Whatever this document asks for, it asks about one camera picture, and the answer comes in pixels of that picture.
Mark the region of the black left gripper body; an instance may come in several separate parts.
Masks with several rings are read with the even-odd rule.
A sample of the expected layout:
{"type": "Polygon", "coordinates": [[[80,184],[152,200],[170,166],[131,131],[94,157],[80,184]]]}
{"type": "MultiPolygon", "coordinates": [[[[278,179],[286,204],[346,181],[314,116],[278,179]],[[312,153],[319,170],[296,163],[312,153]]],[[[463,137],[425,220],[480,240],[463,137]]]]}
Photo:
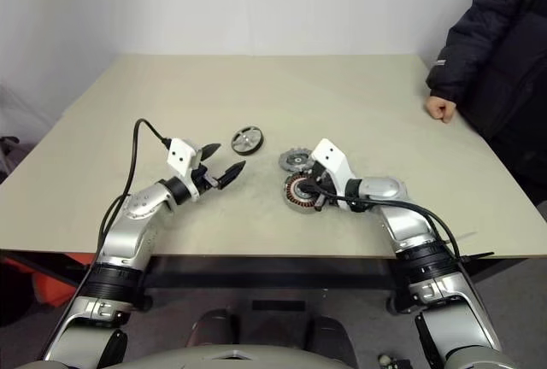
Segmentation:
{"type": "Polygon", "coordinates": [[[213,177],[204,164],[199,164],[197,169],[193,170],[193,184],[196,186],[199,193],[205,193],[210,189],[218,189],[219,181],[213,177]]]}

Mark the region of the person's bare hand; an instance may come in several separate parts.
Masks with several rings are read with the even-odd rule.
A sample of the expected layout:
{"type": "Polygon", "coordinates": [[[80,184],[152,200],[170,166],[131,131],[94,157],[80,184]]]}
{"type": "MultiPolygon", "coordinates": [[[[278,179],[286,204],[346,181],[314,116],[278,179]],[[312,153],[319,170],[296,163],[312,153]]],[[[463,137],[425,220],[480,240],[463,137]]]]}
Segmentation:
{"type": "Polygon", "coordinates": [[[425,102],[425,110],[433,119],[448,124],[456,113],[456,104],[442,97],[429,96],[425,102]]]}

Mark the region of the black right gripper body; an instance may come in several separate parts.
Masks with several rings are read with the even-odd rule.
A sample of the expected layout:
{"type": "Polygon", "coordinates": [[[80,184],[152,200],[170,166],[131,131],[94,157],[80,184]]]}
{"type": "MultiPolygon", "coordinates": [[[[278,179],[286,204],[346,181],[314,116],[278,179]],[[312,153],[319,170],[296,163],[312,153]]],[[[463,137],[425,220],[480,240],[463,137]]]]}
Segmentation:
{"type": "Polygon", "coordinates": [[[326,168],[318,161],[309,170],[309,177],[311,182],[318,184],[321,187],[321,194],[325,195],[328,200],[323,208],[339,207],[338,200],[334,198],[338,193],[335,185],[332,181],[332,177],[329,175],[326,168]]]}

